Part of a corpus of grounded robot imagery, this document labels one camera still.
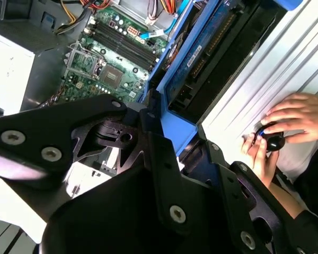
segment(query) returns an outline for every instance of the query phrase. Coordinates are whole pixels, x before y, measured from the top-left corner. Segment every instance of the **black plastic part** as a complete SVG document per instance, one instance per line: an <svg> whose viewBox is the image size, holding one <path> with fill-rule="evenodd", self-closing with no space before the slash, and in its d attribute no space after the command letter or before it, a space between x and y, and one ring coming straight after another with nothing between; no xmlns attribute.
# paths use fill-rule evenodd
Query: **black plastic part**
<svg viewBox="0 0 318 254"><path fill-rule="evenodd" d="M0 0L0 20L28 19L32 0Z"/></svg>
<svg viewBox="0 0 318 254"><path fill-rule="evenodd" d="M275 125L276 122L271 122L267 125L262 126L257 130L255 133L254 139L257 138L258 135L261 135L267 142L267 151L268 152L274 152L278 151L285 145L285 138L283 132L277 132L273 134L265 134L264 130L270 126Z"/></svg>

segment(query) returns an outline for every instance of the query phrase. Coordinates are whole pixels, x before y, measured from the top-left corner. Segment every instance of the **chip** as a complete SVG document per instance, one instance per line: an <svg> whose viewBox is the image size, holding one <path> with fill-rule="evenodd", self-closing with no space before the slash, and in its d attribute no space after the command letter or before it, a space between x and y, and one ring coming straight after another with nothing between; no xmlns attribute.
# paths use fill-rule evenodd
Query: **chip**
<svg viewBox="0 0 318 254"><path fill-rule="evenodd" d="M111 65L106 65L101 72L100 80L113 88L118 88L123 77L123 72Z"/></svg>

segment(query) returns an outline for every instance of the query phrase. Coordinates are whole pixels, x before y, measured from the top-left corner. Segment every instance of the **metal side panel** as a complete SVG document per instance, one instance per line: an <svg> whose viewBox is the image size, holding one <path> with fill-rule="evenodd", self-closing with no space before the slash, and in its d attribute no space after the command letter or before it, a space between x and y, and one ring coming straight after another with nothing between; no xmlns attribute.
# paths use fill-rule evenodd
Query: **metal side panel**
<svg viewBox="0 0 318 254"><path fill-rule="evenodd" d="M228 163L235 144L276 103L293 92L318 94L318 0L288 12L202 122Z"/></svg>

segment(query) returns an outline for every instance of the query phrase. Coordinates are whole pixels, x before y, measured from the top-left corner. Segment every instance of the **yellow wire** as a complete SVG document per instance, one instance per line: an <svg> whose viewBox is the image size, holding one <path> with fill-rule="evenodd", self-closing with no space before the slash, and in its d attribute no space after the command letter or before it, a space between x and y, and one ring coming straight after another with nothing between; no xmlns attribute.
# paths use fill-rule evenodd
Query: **yellow wire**
<svg viewBox="0 0 318 254"><path fill-rule="evenodd" d="M164 3L164 1L163 1L163 0L160 0L160 2L161 2L161 4L163 5L165 11L166 11L166 12L169 12L169 11L167 10L167 8L166 8L166 4Z"/></svg>
<svg viewBox="0 0 318 254"><path fill-rule="evenodd" d="M67 16L70 18L70 24L74 23L76 20L75 16L66 8L66 6L63 3L63 0L60 0L60 3L63 9L65 10Z"/></svg>

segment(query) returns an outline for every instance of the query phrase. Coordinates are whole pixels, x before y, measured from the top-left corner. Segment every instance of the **black knob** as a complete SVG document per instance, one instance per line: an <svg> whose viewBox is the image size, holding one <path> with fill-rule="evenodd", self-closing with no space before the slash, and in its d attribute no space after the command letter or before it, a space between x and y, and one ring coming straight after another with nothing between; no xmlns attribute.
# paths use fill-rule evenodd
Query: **black knob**
<svg viewBox="0 0 318 254"><path fill-rule="evenodd" d="M273 134L265 134L264 130L267 127L270 127L272 125L275 125L276 122L271 122L267 125L264 125L260 127L257 132L255 133L255 138L258 137L258 135L261 135L267 142L267 151L268 152L274 152L280 150L285 145L285 138L283 132L277 132Z"/></svg>

